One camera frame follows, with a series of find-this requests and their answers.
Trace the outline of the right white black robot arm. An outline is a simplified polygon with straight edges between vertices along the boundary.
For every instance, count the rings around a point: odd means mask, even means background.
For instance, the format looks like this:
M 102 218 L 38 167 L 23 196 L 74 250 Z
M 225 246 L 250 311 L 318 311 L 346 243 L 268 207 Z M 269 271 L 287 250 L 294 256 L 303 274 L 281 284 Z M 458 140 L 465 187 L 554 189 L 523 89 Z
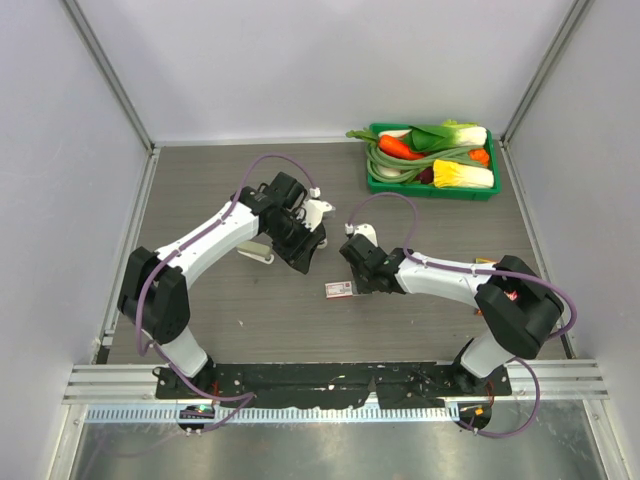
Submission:
M 516 256 L 464 264 L 401 248 L 387 253 L 363 234 L 351 235 L 340 254 L 363 293 L 432 295 L 481 312 L 487 331 L 470 340 L 452 365 L 453 386 L 465 395 L 477 393 L 507 361 L 536 358 L 564 313 L 552 286 Z

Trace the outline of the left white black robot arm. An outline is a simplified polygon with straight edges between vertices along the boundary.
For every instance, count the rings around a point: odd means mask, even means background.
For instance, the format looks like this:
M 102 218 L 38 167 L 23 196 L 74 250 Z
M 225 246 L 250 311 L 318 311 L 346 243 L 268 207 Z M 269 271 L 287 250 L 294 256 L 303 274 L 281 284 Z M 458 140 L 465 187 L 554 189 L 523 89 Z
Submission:
M 154 348 L 178 377 L 179 388 L 200 399 L 213 390 L 215 363 L 189 329 L 189 290 L 227 253 L 261 234 L 272 253 L 305 274 L 326 244 L 323 220 L 333 206 L 318 189 L 306 189 L 280 172 L 268 184 L 243 186 L 209 220 L 156 250 L 135 249 L 128 258 L 117 301 L 136 329 L 141 353 Z

